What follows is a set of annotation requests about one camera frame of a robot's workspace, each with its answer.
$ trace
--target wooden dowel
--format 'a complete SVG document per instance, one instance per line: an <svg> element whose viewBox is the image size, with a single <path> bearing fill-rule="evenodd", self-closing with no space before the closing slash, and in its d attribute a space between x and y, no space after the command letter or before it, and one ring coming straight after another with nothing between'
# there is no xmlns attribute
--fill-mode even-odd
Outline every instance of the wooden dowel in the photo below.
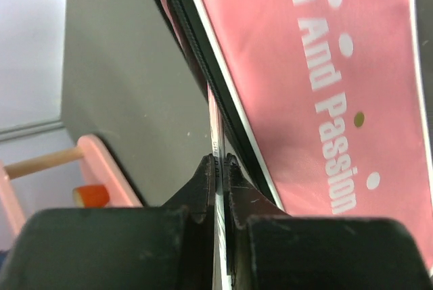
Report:
<svg viewBox="0 0 433 290"><path fill-rule="evenodd" d="M80 158L83 158L83 151L80 147L75 147L7 165L5 166L5 171L9 175L9 179L13 180L14 178L46 170L47 168L73 162Z"/></svg>

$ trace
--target white stripe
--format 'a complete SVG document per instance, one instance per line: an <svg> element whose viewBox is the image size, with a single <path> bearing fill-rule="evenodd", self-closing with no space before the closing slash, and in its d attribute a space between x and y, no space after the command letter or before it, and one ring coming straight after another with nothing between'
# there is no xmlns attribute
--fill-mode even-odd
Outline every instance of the white stripe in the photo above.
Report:
<svg viewBox="0 0 433 290"><path fill-rule="evenodd" d="M212 91L208 88L210 139L212 154L215 158L215 238L214 238L214 290L230 290L231 276L227 273L227 252L225 241L225 216L223 195L223 166L225 161L225 144L223 120ZM217 269L221 271L221 280L215 278Z"/></svg>

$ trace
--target black plastic part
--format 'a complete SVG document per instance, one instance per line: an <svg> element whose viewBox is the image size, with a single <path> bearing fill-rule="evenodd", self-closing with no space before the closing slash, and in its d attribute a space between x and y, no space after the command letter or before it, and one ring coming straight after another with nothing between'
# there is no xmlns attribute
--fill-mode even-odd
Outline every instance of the black plastic part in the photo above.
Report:
<svg viewBox="0 0 433 290"><path fill-rule="evenodd" d="M387 219L293 218L224 165L236 290L433 289L407 230ZM46 210L23 228L0 289L212 289L214 158L162 208Z"/></svg>
<svg viewBox="0 0 433 290"><path fill-rule="evenodd" d="M34 215L1 269L0 289L211 289L213 163L204 157L185 197L166 208Z"/></svg>
<svg viewBox="0 0 433 290"><path fill-rule="evenodd" d="M415 242L389 219L293 218L224 170L234 289L433 289Z"/></svg>

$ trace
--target white wall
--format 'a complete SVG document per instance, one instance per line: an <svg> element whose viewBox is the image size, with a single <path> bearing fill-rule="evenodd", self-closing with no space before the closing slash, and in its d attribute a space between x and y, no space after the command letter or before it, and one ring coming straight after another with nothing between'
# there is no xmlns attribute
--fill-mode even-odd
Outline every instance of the white wall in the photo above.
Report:
<svg viewBox="0 0 433 290"><path fill-rule="evenodd" d="M0 160L12 164L39 155L74 147L66 129L0 143ZM26 217L45 208L74 207L72 189L85 182L78 162L72 162L12 181ZM0 249L9 249L13 238L0 203Z"/></svg>
<svg viewBox="0 0 433 290"><path fill-rule="evenodd" d="M60 116L66 0L0 0L0 129Z"/></svg>

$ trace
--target olive dot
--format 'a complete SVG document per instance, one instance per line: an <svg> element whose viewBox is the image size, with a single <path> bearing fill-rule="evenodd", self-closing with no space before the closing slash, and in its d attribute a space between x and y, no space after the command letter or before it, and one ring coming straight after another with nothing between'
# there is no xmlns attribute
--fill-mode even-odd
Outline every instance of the olive dot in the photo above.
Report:
<svg viewBox="0 0 433 290"><path fill-rule="evenodd" d="M362 127L364 124L365 116L363 112L358 112L355 118L353 119L353 123L357 128Z"/></svg>

